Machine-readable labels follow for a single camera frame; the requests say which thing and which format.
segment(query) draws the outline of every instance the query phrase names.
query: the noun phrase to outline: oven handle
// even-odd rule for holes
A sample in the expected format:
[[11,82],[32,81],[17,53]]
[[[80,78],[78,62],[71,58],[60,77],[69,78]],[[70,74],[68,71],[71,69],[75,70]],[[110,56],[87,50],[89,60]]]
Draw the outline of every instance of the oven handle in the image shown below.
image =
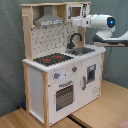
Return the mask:
[[72,17],[72,7],[71,6],[69,6],[69,11],[70,11],[70,15],[68,16],[68,19],[71,19],[71,17]]
[[73,81],[70,80],[70,81],[67,82],[66,84],[61,84],[61,85],[59,85],[59,87],[66,87],[66,86],[70,85],[72,82],[73,82]]
[[85,76],[83,76],[83,80],[84,80],[84,87],[82,87],[82,90],[85,90],[86,88],[86,77]]

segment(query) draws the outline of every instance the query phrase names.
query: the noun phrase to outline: table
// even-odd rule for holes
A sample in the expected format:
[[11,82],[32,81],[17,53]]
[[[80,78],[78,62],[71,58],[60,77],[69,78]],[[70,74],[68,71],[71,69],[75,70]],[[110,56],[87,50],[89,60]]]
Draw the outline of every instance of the table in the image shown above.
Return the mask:
[[128,89],[102,81],[102,96],[71,114],[87,128],[115,128],[128,118]]
[[[0,128],[44,128],[36,118],[23,109],[0,118]],[[69,118],[64,118],[50,128],[81,128]]]

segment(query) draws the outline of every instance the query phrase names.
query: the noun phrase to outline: stovetop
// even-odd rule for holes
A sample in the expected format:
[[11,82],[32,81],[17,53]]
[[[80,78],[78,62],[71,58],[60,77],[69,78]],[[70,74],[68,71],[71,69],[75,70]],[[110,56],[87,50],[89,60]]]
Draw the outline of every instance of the stovetop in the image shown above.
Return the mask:
[[57,63],[61,63],[67,60],[73,59],[73,57],[61,54],[61,53],[54,53],[51,55],[43,56],[40,58],[34,59],[34,62],[40,63],[45,66],[51,66]]

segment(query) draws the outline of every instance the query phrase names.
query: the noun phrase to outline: wooden play kitchen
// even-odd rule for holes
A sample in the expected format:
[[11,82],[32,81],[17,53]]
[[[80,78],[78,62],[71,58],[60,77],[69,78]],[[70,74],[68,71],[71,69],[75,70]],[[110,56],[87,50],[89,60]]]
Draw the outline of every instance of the wooden play kitchen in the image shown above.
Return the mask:
[[101,96],[105,49],[85,47],[85,28],[72,25],[90,2],[21,6],[26,108],[48,128]]

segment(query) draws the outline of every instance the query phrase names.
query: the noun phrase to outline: knob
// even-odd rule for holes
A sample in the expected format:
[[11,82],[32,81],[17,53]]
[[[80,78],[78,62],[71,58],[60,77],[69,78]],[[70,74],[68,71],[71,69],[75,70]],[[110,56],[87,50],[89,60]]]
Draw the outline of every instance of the knob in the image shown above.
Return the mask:
[[58,73],[55,73],[55,74],[54,74],[54,78],[55,78],[55,79],[58,79],[59,76],[60,76],[60,74],[58,74]]
[[72,71],[73,71],[73,72],[76,72],[76,70],[77,70],[77,67],[73,67],[73,68],[72,68]]

